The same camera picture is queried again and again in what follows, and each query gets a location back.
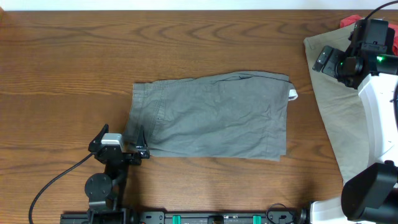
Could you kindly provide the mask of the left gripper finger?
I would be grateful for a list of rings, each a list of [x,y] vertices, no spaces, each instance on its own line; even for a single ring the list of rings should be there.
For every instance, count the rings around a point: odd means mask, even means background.
[[[147,145],[143,126],[140,126],[138,131],[137,140],[136,140],[136,149],[141,159],[150,158],[150,150]]]
[[[89,143],[88,145],[88,151],[89,152],[98,152],[101,150],[102,148],[102,143],[101,140],[103,138],[103,136],[109,133],[109,125],[105,124],[103,126],[103,128],[101,129],[101,131],[94,137],[94,139]]]

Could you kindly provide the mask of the grey shorts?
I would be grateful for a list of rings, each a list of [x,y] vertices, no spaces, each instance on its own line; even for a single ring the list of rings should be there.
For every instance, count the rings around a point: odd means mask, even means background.
[[[297,96],[287,75],[259,71],[136,83],[123,136],[133,142],[143,129],[155,157],[278,161]]]

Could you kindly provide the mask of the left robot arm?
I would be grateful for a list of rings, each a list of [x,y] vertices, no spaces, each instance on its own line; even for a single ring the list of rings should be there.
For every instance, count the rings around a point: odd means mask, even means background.
[[[89,199],[87,223],[139,223],[137,213],[131,208],[123,208],[122,200],[129,166],[139,166],[143,159],[150,158],[142,126],[136,141],[131,144],[136,149],[126,152],[123,136],[110,133],[108,124],[89,143],[88,150],[105,165],[105,170],[86,181],[85,193]]]

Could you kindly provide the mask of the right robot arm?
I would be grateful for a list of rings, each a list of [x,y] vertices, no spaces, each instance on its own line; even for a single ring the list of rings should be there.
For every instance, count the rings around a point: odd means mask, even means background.
[[[388,23],[361,19],[304,40],[308,69],[343,177],[307,223],[397,222],[397,57]]]

